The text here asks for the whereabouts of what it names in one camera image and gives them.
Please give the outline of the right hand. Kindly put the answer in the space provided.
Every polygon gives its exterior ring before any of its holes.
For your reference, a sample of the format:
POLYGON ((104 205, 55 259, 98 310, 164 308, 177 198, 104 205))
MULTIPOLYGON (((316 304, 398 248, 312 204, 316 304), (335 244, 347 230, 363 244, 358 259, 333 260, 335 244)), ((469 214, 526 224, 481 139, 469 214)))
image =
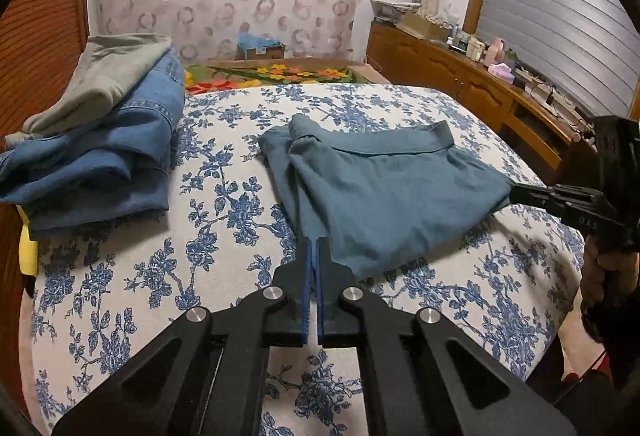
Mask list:
POLYGON ((639 254, 611 252, 602 253, 598 242, 588 236, 585 243, 584 264, 580 292, 587 306, 602 302, 605 298, 605 279, 614 277, 615 291, 629 295, 639 283, 639 254))

